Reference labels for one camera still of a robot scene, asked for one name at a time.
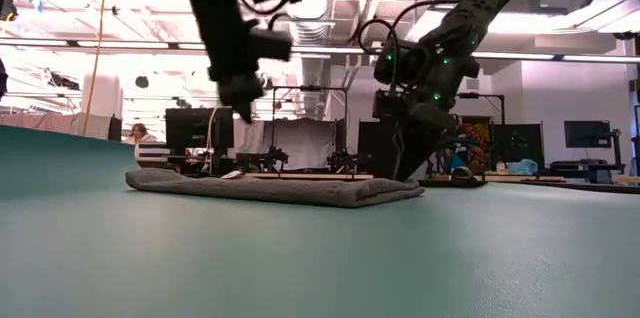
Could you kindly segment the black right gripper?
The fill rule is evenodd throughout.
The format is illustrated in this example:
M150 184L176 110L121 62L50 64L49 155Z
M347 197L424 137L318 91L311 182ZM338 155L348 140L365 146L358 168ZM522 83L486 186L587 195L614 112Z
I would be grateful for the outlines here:
M399 146L395 180L408 180L425 160L431 160L445 135L443 131L456 128L457 120L450 111L455 106L463 78L463 75L445 75L429 83L402 76L406 109L395 138Z

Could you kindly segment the colourful poster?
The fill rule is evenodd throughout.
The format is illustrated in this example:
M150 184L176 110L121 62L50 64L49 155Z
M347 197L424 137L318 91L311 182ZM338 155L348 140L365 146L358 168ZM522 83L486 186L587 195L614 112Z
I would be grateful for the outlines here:
M458 147L457 155L474 173L491 170L491 131L488 123L461 123L458 135L464 142Z

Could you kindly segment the pink woven cloth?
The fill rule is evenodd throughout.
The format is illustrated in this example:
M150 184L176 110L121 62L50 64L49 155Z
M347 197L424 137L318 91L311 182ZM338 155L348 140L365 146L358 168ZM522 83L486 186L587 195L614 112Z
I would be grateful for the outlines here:
M424 193L417 182L375 178L360 181L314 181L236 178L191 178L172 170L142 168L125 173L126 184L136 190L209 198L360 208L385 204Z

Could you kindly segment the black stand frame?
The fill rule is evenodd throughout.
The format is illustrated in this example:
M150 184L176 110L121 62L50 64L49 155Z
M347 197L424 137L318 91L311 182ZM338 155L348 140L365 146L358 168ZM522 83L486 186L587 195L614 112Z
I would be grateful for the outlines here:
M272 90L271 121L309 118L318 121L344 121L344 147L346 148L348 98L346 91L326 86L276 86ZM306 168L299 170L327 170Z

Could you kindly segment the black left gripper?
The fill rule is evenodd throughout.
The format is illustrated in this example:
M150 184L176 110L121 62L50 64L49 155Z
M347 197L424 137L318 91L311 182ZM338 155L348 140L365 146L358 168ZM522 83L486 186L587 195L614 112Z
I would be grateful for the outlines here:
M250 52L250 30L256 19L211 19L202 25L202 41L210 61L209 78L219 98L240 118L252 122L251 103L264 95L263 80L255 74L257 58Z

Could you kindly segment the person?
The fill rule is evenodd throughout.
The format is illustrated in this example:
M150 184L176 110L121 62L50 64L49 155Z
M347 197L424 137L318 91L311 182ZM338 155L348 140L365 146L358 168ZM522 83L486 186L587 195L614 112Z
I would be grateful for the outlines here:
M157 138L148 132L144 124L136 123L131 127L126 142L129 144L138 144L141 142L157 142Z

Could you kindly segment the silver ventilation duct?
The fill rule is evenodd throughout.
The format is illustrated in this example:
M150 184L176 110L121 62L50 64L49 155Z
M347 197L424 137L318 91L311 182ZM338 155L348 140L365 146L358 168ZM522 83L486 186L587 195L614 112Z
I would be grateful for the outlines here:
M329 34L330 25L325 23L329 12L329 0L301 0L287 8L291 21L289 32L298 46L320 46ZM324 58L298 58L298 84L301 86L323 86Z

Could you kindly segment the white cloth backdrop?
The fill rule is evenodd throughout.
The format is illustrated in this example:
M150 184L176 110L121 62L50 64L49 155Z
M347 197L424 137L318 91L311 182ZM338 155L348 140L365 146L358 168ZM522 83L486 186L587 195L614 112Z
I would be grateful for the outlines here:
M236 153L266 154L270 147L288 155L285 170L327 168L327 158L344 147L344 121L318 121L309 118L274 121L236 119Z

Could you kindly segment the green table mat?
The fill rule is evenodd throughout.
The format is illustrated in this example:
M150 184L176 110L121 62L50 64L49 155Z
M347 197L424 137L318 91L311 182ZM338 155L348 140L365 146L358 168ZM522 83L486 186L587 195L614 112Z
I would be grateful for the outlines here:
M362 209L130 190L130 146L0 127L0 318L640 318L640 196Z

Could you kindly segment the white striped box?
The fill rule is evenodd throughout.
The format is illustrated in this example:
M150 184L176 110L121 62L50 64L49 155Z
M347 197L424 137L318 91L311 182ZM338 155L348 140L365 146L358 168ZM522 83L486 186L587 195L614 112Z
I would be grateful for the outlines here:
M135 161L142 168L169 168L170 153L162 142L140 142L134 146Z

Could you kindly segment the blue plastic bag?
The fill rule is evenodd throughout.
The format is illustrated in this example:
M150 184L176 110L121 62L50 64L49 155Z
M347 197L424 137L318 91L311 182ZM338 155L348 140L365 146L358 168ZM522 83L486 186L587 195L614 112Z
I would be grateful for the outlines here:
M505 167L507 173L510 175L535 176L538 174L537 162L530 159L522 159L517 162L507 162Z

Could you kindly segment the wooden background table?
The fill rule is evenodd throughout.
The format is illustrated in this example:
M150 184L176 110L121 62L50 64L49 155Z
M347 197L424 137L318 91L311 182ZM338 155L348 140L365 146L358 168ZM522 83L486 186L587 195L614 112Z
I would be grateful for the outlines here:
M247 177L279 180L322 180L322 181L360 181L375 179L370 174L338 173L245 173Z

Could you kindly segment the black desk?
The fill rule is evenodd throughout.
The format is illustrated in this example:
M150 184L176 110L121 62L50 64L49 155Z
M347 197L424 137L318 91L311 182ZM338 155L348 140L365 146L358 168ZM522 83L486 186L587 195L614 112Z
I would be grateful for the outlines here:
M609 163L600 159L581 159L577 161L556 161L548 167L552 175L567 179L582 179L593 184L611 184L614 174L623 174L626 165Z

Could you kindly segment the black monitor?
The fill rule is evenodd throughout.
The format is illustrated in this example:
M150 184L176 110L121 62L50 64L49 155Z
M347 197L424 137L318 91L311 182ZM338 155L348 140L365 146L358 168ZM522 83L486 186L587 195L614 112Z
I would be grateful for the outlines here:
M497 124L491 133L491 160L510 163L529 159L539 169L545 167L541 124Z
M168 108L165 110L166 145L174 152L187 148L234 147L233 111L218 108Z
M567 148L610 148L611 128L608 121L565 121Z

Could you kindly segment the black panel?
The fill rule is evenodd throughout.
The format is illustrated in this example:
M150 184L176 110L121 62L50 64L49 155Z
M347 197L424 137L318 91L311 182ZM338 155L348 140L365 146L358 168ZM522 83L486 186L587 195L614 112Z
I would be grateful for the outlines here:
M360 121L358 132L359 170L377 178L391 179L396 162L392 141L395 126L388 122Z

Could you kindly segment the white column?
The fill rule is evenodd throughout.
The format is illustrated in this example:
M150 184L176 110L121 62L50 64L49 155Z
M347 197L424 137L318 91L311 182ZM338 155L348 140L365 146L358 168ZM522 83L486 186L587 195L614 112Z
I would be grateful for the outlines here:
M123 88L115 73L88 72L83 81L81 121L78 132L86 137L109 139L111 121L121 120Z

